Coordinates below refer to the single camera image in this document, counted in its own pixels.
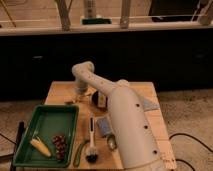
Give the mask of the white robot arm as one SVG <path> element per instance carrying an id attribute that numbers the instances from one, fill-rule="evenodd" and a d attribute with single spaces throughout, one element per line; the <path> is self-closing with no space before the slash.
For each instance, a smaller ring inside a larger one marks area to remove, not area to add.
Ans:
<path id="1" fill-rule="evenodd" d="M 86 61 L 72 67 L 77 94 L 92 86 L 107 97 L 107 109 L 123 168 L 127 171 L 167 171 L 157 142 L 145 116 L 145 98 L 126 80 L 112 82 L 94 73 Z"/>

